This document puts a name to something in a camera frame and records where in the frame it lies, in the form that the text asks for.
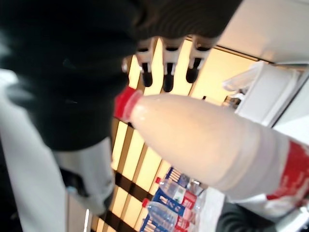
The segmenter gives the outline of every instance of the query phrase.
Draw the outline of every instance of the white surface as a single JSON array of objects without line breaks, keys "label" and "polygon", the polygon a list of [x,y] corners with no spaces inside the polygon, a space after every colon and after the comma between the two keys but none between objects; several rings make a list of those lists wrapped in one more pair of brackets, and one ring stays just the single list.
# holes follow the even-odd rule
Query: white surface
[{"label": "white surface", "polygon": [[250,68],[222,82],[222,88],[226,91],[238,91],[239,89],[247,89],[255,79],[256,69]]},{"label": "white surface", "polygon": [[299,73],[295,70],[279,69],[262,61],[252,65],[248,73],[254,78],[247,78],[254,81],[235,113],[269,126],[295,88]]},{"label": "white surface", "polygon": [[309,145],[309,81],[307,81],[274,129]]},{"label": "white surface", "polygon": [[0,134],[23,231],[64,232],[65,188],[25,111],[5,96],[14,81],[12,72],[0,70]]},{"label": "white surface", "polygon": [[199,230],[200,232],[215,232],[217,222],[220,217],[225,196],[223,193],[208,188],[206,190],[205,205],[200,213]]},{"label": "white surface", "polygon": [[244,0],[219,45],[273,62],[309,60],[309,1]]}]

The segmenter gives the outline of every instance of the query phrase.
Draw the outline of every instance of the red bottle cap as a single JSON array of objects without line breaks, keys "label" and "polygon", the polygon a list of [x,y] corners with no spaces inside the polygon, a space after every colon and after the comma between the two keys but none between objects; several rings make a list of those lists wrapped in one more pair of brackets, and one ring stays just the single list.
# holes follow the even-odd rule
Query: red bottle cap
[{"label": "red bottle cap", "polygon": [[156,182],[157,184],[159,184],[160,181],[161,181],[161,178],[160,178],[160,177],[157,177],[156,180],[155,180],[155,182]]},{"label": "red bottle cap", "polygon": [[143,93],[131,87],[126,87],[115,100],[114,116],[122,121],[128,122],[134,105]]},{"label": "red bottle cap", "polygon": [[143,202],[142,202],[143,208],[146,208],[146,206],[149,204],[149,202],[150,202],[150,200],[147,199],[147,198],[145,198],[145,199],[143,200]]}]

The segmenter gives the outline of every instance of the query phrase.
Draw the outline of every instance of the black cloth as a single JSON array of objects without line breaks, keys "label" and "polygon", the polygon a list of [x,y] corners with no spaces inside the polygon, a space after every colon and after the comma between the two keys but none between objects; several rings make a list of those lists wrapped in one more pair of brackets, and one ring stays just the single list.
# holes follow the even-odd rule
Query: black cloth
[{"label": "black cloth", "polygon": [[140,39],[218,38],[240,3],[0,0],[0,68],[19,79],[7,94],[51,149],[92,146],[111,134],[114,97],[128,83],[122,61]]},{"label": "black cloth", "polygon": [[216,232],[276,232],[273,222],[237,205],[225,203]]}]

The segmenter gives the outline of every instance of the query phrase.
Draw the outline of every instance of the bottle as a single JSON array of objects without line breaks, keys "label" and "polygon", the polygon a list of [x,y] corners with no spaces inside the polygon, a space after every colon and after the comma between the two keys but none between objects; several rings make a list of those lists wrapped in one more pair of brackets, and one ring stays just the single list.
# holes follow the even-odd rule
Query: bottle
[{"label": "bottle", "polygon": [[168,197],[193,210],[195,213],[198,213],[203,207],[203,199],[198,198],[176,182],[169,179],[161,181],[160,177],[158,177],[155,182],[160,185],[160,188]]},{"label": "bottle", "polygon": [[192,232],[195,230],[192,223],[159,202],[151,202],[148,199],[144,199],[142,206],[148,209],[148,213],[153,221],[168,232]]},{"label": "bottle", "polygon": [[295,206],[309,189],[307,146],[226,108],[127,88],[116,100],[115,115],[130,121],[146,144],[182,173],[234,201],[266,194],[278,208],[287,201]]},{"label": "bottle", "polygon": [[188,187],[188,184],[190,183],[190,177],[186,176],[185,174],[181,174],[179,176],[179,180],[177,182],[179,185],[183,186],[184,188]]},{"label": "bottle", "polygon": [[207,188],[208,188],[207,185],[200,183],[199,181],[193,178],[190,179],[190,183],[187,186],[187,189],[197,197],[200,197],[204,192],[204,190],[206,190]]}]

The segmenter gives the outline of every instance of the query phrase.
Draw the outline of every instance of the red label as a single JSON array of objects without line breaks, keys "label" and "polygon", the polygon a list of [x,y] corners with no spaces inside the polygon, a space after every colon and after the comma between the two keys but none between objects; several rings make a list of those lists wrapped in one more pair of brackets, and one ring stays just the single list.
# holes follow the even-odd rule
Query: red label
[{"label": "red label", "polygon": [[178,216],[174,232],[188,232],[190,222]]},{"label": "red label", "polygon": [[182,215],[183,219],[190,221],[191,223],[195,224],[196,214],[189,208],[184,210]]},{"label": "red label", "polygon": [[183,197],[182,205],[186,208],[193,209],[196,201],[197,196],[189,191],[186,191]]},{"label": "red label", "polygon": [[280,185],[268,200],[293,196],[302,200],[309,189],[309,147],[290,141],[290,150]]}]

